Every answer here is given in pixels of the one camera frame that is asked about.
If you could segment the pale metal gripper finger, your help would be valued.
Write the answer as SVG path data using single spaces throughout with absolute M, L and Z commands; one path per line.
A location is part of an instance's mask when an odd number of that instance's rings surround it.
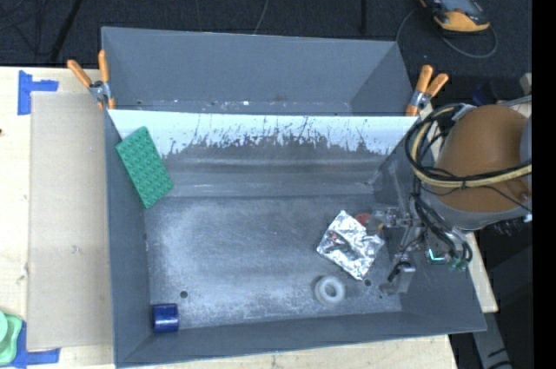
M 407 293 L 416 274 L 416 267 L 408 256 L 402 255 L 392 266 L 386 279 L 380 284 L 382 294 L 391 296 Z
M 411 214 L 402 208 L 377 208 L 371 213 L 371 226 L 375 230 L 392 227 L 406 227 L 411 221 Z

